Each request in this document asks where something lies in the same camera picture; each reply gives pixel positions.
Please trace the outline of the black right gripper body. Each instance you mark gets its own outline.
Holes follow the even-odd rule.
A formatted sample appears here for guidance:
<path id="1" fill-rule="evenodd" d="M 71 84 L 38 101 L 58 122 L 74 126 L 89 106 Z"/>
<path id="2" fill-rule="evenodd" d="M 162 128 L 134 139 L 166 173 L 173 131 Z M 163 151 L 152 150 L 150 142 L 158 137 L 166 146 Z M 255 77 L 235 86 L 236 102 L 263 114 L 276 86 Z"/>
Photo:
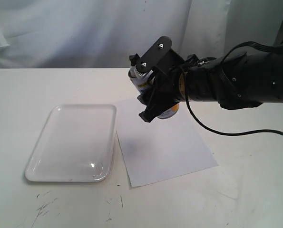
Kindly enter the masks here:
<path id="1" fill-rule="evenodd" d="M 184 60 L 171 49 L 159 63 L 151 69 L 172 78 L 175 84 L 177 103 L 190 101 L 216 101 L 216 92 L 210 75 L 203 65 L 216 60 L 215 57 L 198 58 L 191 54 Z"/>

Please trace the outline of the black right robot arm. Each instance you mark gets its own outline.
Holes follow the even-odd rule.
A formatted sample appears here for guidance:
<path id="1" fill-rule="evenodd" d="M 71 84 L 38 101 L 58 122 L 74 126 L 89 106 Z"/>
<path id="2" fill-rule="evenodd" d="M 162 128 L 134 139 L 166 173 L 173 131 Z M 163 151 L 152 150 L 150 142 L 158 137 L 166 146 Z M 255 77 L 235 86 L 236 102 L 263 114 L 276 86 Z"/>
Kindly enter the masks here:
<path id="1" fill-rule="evenodd" d="M 182 59 L 170 46 L 155 43 L 143 56 L 131 55 L 132 75 L 145 79 L 138 99 L 147 123 L 179 102 L 217 102 L 223 109 L 283 103 L 283 44 L 248 41 L 220 58 Z"/>

